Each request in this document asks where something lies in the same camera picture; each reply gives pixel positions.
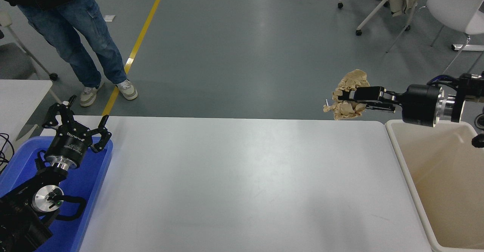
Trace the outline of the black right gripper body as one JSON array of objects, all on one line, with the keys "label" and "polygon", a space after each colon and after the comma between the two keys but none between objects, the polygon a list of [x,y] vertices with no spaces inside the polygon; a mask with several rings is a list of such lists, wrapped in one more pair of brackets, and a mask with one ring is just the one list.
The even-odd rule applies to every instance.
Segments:
[{"label": "black right gripper body", "polygon": [[434,127],[438,121],[437,104],[441,97],[441,87],[420,84],[409,85],[400,98],[403,122]]}]

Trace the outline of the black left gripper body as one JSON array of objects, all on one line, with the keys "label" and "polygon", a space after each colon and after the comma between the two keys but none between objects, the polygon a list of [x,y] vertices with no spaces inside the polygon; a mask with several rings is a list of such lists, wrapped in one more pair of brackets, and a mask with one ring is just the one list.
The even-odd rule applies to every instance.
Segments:
[{"label": "black left gripper body", "polygon": [[65,164],[69,168],[78,168],[91,145],[90,136],[81,137],[68,131],[56,133],[44,154],[44,159],[51,165]]}]

